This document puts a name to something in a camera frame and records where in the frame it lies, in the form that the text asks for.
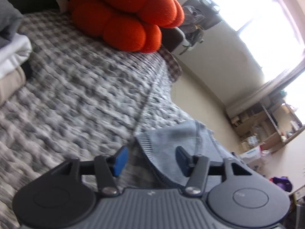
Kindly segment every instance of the checkered blanket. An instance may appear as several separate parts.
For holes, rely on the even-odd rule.
[[[16,191],[66,158],[92,160],[127,145],[118,185],[160,187],[134,135],[189,118],[170,98],[181,74],[171,54],[117,51],[53,11],[25,16],[19,33],[33,44],[34,78],[0,108],[0,227],[18,226]],[[94,178],[85,183],[94,187]]]

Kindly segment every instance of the quilted bedspread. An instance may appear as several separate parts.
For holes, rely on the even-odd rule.
[[[54,11],[25,16],[19,33],[33,44],[34,78],[0,108],[0,227],[19,226],[16,191],[69,157],[92,160],[127,145],[120,188],[160,187],[134,135],[189,118],[170,98],[181,74],[171,54],[117,51]],[[84,181],[94,188],[93,177]]]

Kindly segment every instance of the gray folded cloth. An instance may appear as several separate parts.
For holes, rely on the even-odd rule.
[[[146,131],[136,138],[153,173],[166,187],[183,189],[189,179],[182,174],[176,162],[177,146],[182,146],[190,155],[203,155],[215,162],[233,157],[214,139],[211,130],[195,120]],[[205,190],[211,190],[220,182],[220,176],[209,176]]]
[[[8,0],[0,0],[0,48],[13,40],[22,18],[23,15]]]

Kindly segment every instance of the blue garment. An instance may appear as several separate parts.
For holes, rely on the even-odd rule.
[[[153,173],[167,187],[183,188],[185,177],[175,157],[177,146],[182,146],[190,155],[203,155],[211,161],[223,162],[232,155],[213,137],[213,132],[196,120],[161,129],[150,130],[136,136],[147,156]],[[221,182],[221,177],[208,177],[206,191]]]

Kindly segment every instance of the white folded cloth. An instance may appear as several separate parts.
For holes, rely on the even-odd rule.
[[[0,48],[0,79],[27,61],[31,52],[29,38],[16,33],[10,44]]]

